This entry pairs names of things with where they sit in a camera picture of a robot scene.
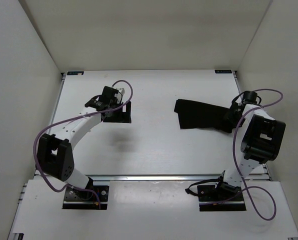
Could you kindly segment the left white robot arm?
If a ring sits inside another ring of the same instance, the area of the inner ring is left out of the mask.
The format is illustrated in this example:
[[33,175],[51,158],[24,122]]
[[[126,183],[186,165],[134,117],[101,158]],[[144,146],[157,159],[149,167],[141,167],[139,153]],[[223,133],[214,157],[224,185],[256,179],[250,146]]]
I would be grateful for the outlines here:
[[73,188],[82,199],[93,195],[93,181],[75,167],[73,151],[83,137],[101,123],[127,123],[131,120],[131,99],[123,100],[124,88],[105,86],[100,95],[84,104],[78,116],[54,123],[58,131],[43,130],[33,144],[36,168],[46,179],[51,176]]

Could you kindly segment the black skirt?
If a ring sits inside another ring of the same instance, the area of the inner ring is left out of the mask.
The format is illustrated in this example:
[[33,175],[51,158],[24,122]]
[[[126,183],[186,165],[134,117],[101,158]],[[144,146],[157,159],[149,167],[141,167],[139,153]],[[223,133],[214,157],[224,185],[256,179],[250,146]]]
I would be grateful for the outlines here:
[[230,134],[233,129],[225,129],[223,125],[228,110],[226,107],[187,99],[178,99],[174,106],[182,130],[216,129]]

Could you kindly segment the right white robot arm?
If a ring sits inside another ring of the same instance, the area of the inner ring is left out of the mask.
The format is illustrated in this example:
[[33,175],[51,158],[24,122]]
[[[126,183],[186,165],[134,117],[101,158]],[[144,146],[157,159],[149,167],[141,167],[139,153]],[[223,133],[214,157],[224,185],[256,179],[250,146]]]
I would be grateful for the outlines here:
[[245,91],[231,102],[230,113],[236,126],[247,122],[247,129],[241,141],[242,157],[235,162],[236,168],[223,171],[213,187],[213,195],[225,200],[241,190],[243,180],[258,166],[274,161],[280,151],[286,123],[269,116],[261,106],[261,97],[255,91]]

